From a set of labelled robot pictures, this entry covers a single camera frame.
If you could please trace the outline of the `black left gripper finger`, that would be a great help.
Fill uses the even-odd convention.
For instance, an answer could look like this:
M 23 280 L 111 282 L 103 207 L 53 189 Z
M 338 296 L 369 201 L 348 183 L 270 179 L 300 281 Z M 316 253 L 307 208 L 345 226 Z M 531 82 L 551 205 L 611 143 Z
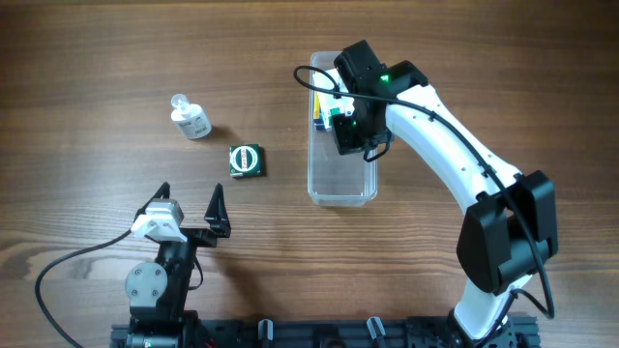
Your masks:
M 154 195 L 149 198 L 146 203 L 139 208 L 134 215 L 133 219 L 137 219 L 140 215 L 144 215 L 146 213 L 146 209 L 148 205 L 155 199 L 168 199 L 170 197 L 170 184 L 168 182 L 163 182 L 158 190 L 154 193 Z
M 230 236 L 231 224 L 225 208 L 223 186 L 221 184 L 216 184 L 215 186 L 204 215 L 204 220 L 218 237 Z

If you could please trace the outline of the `white green medicine box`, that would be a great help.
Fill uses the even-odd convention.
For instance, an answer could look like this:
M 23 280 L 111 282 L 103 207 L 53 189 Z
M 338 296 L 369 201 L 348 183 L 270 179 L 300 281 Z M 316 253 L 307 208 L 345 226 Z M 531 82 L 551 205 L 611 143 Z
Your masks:
M 336 69 L 327 70 L 326 73 L 338 83 L 338 87 L 341 92 L 348 93 Z M 319 88 L 334 88 L 334 84 L 331 79 L 320 72 L 313 73 L 312 82 L 314 86 Z M 317 131 L 331 131 L 331 117 L 333 115 L 343 114 L 344 116 L 349 117 L 352 116 L 354 111 L 354 100 L 351 98 L 336 98 L 329 94 L 314 92 L 313 100 L 313 124 Z

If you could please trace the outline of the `blue VapoDrops box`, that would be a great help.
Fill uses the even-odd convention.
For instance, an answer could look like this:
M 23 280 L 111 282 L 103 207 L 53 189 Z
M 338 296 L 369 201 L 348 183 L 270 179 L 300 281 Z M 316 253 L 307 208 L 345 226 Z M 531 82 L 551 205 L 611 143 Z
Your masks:
M 329 124 L 329 117 L 325 117 L 320 106 L 318 93 L 314 93 L 313 97 L 313 112 L 312 112 L 313 125 L 316 131 L 330 131 L 331 126 Z

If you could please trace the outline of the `green Zam-Buk box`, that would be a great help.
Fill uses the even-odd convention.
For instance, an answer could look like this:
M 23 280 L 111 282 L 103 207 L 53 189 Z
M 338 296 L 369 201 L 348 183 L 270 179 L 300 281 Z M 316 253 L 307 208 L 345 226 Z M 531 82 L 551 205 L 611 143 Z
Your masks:
M 232 178 L 262 175 L 262 153 L 258 144 L 232 146 L 229 149 L 229 172 Z

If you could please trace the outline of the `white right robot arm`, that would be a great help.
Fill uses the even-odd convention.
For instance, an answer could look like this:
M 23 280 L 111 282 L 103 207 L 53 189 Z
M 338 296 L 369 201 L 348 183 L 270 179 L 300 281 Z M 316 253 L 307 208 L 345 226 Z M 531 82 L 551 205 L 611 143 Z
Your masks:
M 440 100 L 428 78 L 411 62 L 391 67 L 369 44 L 342 50 L 333 91 L 352 100 L 351 114 L 332 123 L 341 155 L 381 157 L 402 139 L 453 195 L 464 220 L 457 259 L 468 277 L 451 319 L 462 343 L 482 347 L 508 323 L 513 301 L 538 276 L 545 299 L 538 310 L 553 318 L 555 307 L 545 262 L 558 251 L 553 183 L 541 171 L 524 175 L 495 156 Z

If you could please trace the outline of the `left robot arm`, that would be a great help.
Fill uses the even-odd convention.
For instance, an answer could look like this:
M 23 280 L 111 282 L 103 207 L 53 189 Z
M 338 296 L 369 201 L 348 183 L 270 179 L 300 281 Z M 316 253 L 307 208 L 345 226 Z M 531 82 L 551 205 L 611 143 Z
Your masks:
M 183 211 L 170 197 L 169 183 L 136 212 L 131 232 L 158 244 L 152 262 L 135 266 L 127 275 L 125 290 L 130 300 L 130 324 L 115 327 L 112 347 L 215 347 L 216 340 L 194 310 L 186 310 L 192 271 L 200 269 L 200 247 L 215 248 L 228 238 L 231 225 L 224 204 L 223 187 L 217 184 L 206 209 L 206 228 L 182 225 Z

